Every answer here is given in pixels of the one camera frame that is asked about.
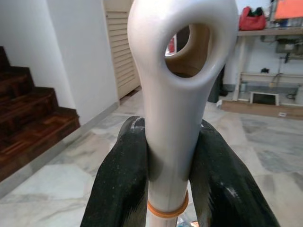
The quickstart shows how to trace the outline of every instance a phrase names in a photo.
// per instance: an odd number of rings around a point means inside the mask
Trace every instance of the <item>louvered door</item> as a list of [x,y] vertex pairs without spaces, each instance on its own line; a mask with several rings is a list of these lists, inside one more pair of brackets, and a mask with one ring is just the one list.
[[119,98],[140,85],[137,69],[129,49],[127,39],[127,19],[131,1],[105,2],[107,10],[107,29]]

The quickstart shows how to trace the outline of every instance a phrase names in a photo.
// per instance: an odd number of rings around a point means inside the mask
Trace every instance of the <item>staircase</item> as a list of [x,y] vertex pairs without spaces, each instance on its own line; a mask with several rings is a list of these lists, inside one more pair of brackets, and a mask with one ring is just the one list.
[[55,90],[35,87],[29,68],[9,64],[0,47],[0,181],[79,128],[76,110]]

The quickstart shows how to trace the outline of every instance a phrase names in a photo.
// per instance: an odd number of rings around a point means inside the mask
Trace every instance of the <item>marble floor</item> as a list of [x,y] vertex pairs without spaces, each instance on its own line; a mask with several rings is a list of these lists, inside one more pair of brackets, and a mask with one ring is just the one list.
[[[79,227],[94,178],[123,122],[144,116],[142,92],[0,200],[0,227]],[[303,121],[229,113],[204,119],[247,165],[282,227],[303,227]],[[192,198],[183,219],[196,219]]]

